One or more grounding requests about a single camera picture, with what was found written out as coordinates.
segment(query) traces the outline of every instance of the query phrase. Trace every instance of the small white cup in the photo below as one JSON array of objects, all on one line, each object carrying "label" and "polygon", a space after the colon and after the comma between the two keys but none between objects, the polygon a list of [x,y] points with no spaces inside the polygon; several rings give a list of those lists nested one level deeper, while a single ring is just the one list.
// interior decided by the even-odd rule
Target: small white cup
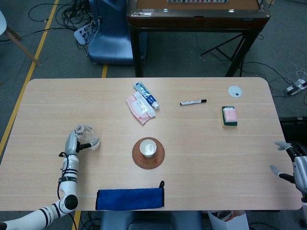
[{"label": "small white cup", "polygon": [[157,151],[157,145],[153,140],[146,139],[141,142],[140,151],[144,155],[144,157],[152,157]]}]

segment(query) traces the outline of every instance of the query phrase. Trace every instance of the marker pen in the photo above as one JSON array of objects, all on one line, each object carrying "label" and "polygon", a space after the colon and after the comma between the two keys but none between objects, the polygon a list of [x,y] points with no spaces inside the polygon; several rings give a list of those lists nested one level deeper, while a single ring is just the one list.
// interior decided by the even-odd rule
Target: marker pen
[{"label": "marker pen", "polygon": [[197,100],[197,101],[189,101],[189,102],[180,102],[180,105],[188,105],[188,104],[199,104],[199,103],[205,103],[207,102],[207,99]]}]

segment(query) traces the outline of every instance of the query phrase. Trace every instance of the blue cloth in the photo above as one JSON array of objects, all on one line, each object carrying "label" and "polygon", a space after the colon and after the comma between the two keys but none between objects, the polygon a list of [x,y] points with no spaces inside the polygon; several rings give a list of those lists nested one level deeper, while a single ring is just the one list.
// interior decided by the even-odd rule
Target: blue cloth
[{"label": "blue cloth", "polygon": [[97,192],[96,210],[125,211],[163,206],[164,188],[161,185],[159,188],[106,189]]}]

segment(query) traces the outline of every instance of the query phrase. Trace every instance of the woven coaster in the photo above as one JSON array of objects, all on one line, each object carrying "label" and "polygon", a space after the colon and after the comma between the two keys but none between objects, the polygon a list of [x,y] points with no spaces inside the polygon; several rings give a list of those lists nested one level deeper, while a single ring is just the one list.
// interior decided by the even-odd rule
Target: woven coaster
[{"label": "woven coaster", "polygon": [[[144,155],[140,151],[140,144],[142,141],[150,139],[155,142],[157,145],[157,151],[152,157],[144,157]],[[158,167],[164,160],[165,150],[163,145],[155,138],[142,138],[138,142],[135,143],[132,149],[132,158],[134,163],[143,169],[154,169]]]}]

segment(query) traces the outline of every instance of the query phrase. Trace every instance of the white box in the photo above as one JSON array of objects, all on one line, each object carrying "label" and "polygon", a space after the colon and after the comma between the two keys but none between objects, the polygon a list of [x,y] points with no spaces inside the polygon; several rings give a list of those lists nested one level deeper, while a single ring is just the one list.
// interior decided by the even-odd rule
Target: white box
[{"label": "white box", "polygon": [[238,212],[239,216],[225,222],[212,215],[214,211],[208,211],[208,216],[213,230],[249,230],[248,219],[245,211]]}]

